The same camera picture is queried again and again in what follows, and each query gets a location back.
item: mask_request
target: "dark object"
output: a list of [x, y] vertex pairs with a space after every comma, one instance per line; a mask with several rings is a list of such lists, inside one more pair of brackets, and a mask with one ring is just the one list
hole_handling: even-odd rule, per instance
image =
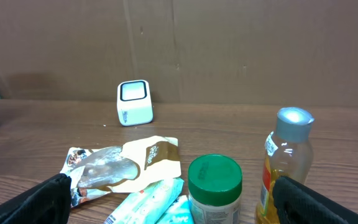
[[71, 179], [58, 174], [0, 205], [0, 223], [63, 224], [70, 214]]
[[273, 199], [281, 224], [358, 224], [358, 214], [289, 177], [277, 179]]

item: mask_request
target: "small white speaker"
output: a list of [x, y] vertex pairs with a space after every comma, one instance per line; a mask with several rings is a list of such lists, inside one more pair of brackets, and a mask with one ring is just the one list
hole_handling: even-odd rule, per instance
[[117, 112], [124, 126], [150, 123], [153, 106], [146, 80], [123, 82], [117, 87]]

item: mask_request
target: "green bottle cap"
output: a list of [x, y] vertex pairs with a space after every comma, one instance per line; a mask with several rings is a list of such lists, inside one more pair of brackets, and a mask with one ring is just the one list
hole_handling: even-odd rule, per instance
[[199, 203], [216, 207], [228, 205], [241, 194], [241, 168], [227, 156], [200, 156], [189, 166], [188, 184], [191, 196]]

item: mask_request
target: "wood grain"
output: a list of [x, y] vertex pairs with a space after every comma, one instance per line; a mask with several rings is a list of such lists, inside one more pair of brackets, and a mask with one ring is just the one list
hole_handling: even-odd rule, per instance
[[[253, 223], [264, 141], [278, 109], [155, 104], [152, 123], [123, 128], [115, 103], [0, 100], [0, 203], [58, 173], [69, 147], [95, 149], [160, 135], [178, 138], [185, 180], [190, 162], [202, 154], [233, 157], [244, 173], [241, 223]], [[358, 213], [358, 108], [306, 109], [316, 118], [306, 185]], [[90, 201], [71, 211], [69, 223], [101, 223], [125, 197], [111, 194]]]

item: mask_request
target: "oil bottle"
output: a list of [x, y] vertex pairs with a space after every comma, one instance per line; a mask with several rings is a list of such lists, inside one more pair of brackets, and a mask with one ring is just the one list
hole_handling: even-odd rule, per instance
[[277, 113], [275, 131], [265, 142], [262, 190], [255, 209], [257, 224], [278, 224], [273, 204], [273, 186], [282, 175], [304, 184], [313, 160], [309, 132], [314, 118], [301, 108], [282, 108]]

